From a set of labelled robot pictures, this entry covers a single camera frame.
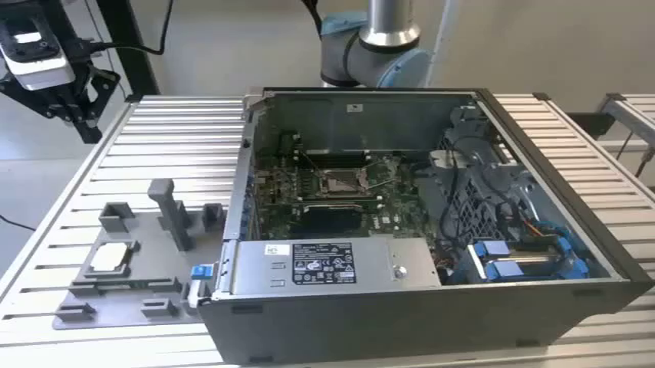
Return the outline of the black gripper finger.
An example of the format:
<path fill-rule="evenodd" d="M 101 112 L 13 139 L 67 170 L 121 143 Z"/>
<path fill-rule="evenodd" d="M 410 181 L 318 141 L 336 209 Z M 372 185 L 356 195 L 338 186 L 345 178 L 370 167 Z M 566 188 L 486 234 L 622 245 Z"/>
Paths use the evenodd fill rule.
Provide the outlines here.
<path fill-rule="evenodd" d="M 1 94 L 46 119 L 58 118 L 87 143 L 87 94 L 67 85 L 42 90 L 26 90 L 17 80 L 1 81 Z"/>
<path fill-rule="evenodd" d="M 75 114 L 75 131 L 85 144 L 95 144 L 102 133 L 97 127 L 98 118 L 119 85 L 119 75 L 107 70 L 87 67 L 78 84 L 75 95 L 79 113 Z"/>

